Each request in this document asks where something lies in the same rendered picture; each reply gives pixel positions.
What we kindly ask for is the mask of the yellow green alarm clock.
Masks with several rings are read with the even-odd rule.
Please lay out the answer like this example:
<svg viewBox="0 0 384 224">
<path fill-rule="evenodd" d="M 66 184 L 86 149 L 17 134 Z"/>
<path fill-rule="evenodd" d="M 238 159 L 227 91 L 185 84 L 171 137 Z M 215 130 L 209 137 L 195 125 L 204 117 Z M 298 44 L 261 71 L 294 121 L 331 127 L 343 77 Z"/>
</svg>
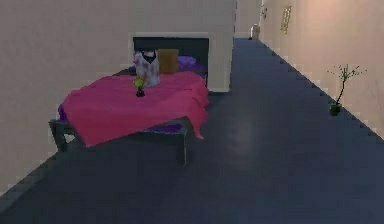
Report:
<svg viewBox="0 0 384 224">
<path fill-rule="evenodd" d="M 133 86 L 137 89 L 137 92 L 136 92 L 137 97 L 144 97 L 145 96 L 144 84 L 145 84 L 145 80 L 139 76 L 137 76 L 133 80 Z"/>
</svg>

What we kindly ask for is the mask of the yellow framed wall picture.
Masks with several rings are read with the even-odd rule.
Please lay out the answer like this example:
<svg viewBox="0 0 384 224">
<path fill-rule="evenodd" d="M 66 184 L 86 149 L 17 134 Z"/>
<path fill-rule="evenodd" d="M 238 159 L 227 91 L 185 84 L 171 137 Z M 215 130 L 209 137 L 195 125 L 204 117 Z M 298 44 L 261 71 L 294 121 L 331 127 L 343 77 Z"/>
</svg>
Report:
<svg viewBox="0 0 384 224">
<path fill-rule="evenodd" d="M 288 33 L 291 10 L 292 10 L 291 6 L 286 6 L 283 8 L 283 14 L 282 14 L 281 25 L 280 25 L 280 31 L 283 34 Z"/>
</svg>

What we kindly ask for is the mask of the purple pillow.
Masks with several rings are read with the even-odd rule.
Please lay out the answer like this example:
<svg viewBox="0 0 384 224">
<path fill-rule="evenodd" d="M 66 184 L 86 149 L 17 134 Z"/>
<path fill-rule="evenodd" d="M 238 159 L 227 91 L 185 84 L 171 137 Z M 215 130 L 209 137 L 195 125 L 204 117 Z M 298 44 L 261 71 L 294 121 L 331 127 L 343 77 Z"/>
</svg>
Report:
<svg viewBox="0 0 384 224">
<path fill-rule="evenodd" d="M 180 66 L 195 65 L 196 59 L 191 56 L 179 56 L 178 63 Z"/>
</svg>

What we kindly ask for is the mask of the pink blanket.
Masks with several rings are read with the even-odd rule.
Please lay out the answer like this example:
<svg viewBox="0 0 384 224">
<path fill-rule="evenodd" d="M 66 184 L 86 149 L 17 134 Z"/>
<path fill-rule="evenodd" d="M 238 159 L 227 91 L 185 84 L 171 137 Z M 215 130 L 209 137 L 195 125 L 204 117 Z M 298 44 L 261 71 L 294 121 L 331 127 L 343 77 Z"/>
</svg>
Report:
<svg viewBox="0 0 384 224">
<path fill-rule="evenodd" d="M 160 83 L 138 97 L 129 75 L 106 76 L 67 95 L 62 107 L 86 146 L 120 138 L 174 119 L 190 120 L 194 134 L 208 113 L 206 80 L 185 71 L 162 74 Z"/>
</svg>

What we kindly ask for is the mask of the brown cushion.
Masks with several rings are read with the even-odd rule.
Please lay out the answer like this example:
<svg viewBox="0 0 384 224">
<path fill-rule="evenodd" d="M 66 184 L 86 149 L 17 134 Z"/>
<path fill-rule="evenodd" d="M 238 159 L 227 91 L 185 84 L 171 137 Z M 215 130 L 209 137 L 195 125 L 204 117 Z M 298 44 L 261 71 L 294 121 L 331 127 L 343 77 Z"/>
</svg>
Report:
<svg viewBox="0 0 384 224">
<path fill-rule="evenodd" d="M 159 49 L 159 70 L 164 74 L 172 74 L 178 71 L 178 49 Z"/>
</svg>

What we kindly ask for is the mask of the white pink patterned bag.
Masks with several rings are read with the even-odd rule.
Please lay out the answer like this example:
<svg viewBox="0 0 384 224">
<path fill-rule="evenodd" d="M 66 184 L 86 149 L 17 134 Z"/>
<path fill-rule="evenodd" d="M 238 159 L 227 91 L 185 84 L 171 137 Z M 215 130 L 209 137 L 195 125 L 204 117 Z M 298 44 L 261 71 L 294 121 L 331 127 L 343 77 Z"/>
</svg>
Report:
<svg viewBox="0 0 384 224">
<path fill-rule="evenodd" d="M 159 60 L 157 51 L 136 51 L 133 57 L 136 74 L 145 80 L 145 87 L 157 86 L 160 83 Z"/>
</svg>

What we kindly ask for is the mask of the thin potted house plant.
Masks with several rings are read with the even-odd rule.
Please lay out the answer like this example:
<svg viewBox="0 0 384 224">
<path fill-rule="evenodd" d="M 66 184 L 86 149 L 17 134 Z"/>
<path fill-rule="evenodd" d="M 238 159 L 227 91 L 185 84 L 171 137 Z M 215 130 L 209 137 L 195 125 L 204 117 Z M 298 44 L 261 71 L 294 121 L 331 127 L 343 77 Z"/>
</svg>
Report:
<svg viewBox="0 0 384 224">
<path fill-rule="evenodd" d="M 335 100 L 329 104 L 329 113 L 331 116 L 337 116 L 343 107 L 341 98 L 344 94 L 346 82 L 352 77 L 362 75 L 367 69 L 362 69 L 359 65 L 351 67 L 349 64 L 334 66 L 335 71 L 328 70 L 329 74 L 336 75 L 340 79 L 340 91 Z"/>
</svg>

